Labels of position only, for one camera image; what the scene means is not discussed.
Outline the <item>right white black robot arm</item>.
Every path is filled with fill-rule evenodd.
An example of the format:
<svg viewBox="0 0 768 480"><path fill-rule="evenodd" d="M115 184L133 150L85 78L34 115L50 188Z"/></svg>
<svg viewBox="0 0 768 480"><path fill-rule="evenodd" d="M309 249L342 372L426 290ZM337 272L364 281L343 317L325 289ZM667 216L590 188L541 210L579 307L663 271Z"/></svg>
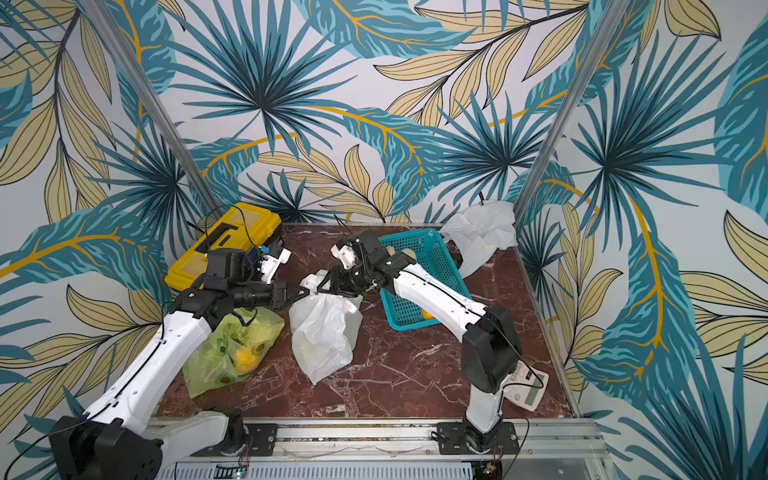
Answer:
<svg viewBox="0 0 768 480"><path fill-rule="evenodd" d="M503 423L504 381L522 354L510 312L449 288L417 262L415 253L383 245L371 231L337 242L340 264L317 287L345 297L386 290L432 315L461 343L461 369L471 383L463 419L464 443L476 453L493 449Z"/></svg>

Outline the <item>white lemon print bag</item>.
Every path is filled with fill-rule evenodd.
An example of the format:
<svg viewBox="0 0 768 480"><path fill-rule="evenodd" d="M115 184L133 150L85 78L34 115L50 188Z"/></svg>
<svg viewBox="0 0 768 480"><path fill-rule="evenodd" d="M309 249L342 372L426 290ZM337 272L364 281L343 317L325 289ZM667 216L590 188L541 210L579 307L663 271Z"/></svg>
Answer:
<svg viewBox="0 0 768 480"><path fill-rule="evenodd" d="M289 309L292 351L313 385L350 365L363 320L363 297L318 293L327 270L305 277L300 285L310 295Z"/></svg>

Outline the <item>plain white plastic bag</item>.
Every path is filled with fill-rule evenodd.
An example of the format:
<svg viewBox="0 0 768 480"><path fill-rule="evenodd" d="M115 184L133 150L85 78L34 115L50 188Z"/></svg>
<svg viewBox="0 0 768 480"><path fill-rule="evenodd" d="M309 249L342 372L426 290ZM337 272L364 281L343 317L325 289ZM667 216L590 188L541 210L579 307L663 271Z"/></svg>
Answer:
<svg viewBox="0 0 768 480"><path fill-rule="evenodd" d="M485 201L451 217L439 230L462 256L458 272L467 278L482 267L497 250L517 245L514 205L507 201Z"/></svg>

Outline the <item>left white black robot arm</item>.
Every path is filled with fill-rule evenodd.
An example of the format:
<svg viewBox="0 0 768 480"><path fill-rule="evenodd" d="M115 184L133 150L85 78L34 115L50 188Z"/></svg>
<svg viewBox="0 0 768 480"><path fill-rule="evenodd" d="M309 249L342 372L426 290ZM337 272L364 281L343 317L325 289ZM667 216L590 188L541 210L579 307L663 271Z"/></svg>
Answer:
<svg viewBox="0 0 768 480"><path fill-rule="evenodd" d="M195 350L239 308L284 310L307 288L260 273L246 252L212 250L207 267L179 293L157 333L114 385L81 418L59 419L48 439L63 479L153 479L206 448L238 452L245 429L235 413L204 411L148 433L164 392Z"/></svg>

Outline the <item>yellow pear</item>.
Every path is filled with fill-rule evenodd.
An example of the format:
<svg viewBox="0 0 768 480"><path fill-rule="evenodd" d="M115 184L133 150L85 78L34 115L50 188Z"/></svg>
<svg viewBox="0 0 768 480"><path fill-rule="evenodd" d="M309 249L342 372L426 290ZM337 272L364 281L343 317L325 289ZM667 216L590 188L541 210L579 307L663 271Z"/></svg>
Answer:
<svg viewBox="0 0 768 480"><path fill-rule="evenodd" d="M240 375L248 374L259 364L259 357L249 348L241 348L235 352L233 365L236 372Z"/></svg>

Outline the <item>green plastic bag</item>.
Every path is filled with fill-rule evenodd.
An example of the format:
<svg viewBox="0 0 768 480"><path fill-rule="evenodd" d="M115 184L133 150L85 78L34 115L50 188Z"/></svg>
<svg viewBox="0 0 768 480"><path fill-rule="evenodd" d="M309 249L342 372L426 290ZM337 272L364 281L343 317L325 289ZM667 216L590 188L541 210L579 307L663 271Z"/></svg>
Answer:
<svg viewBox="0 0 768 480"><path fill-rule="evenodd" d="M257 369L285 326L284 319L273 311L235 309L213 333L192 353L182 368L189 397L240 383ZM259 357L258 366L240 375L233 365L235 352L249 348Z"/></svg>

